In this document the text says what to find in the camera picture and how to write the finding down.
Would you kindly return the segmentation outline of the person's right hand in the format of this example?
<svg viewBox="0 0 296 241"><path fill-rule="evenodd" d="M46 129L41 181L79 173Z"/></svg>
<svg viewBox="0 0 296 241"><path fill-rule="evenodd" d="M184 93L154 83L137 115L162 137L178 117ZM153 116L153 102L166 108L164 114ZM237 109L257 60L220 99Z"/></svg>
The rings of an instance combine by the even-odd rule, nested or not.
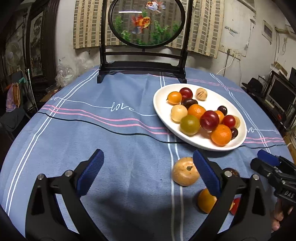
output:
<svg viewBox="0 0 296 241"><path fill-rule="evenodd" d="M271 232L277 231L280 228L280 222L283 219L282 200L278 198L274 211L271 213Z"/></svg>

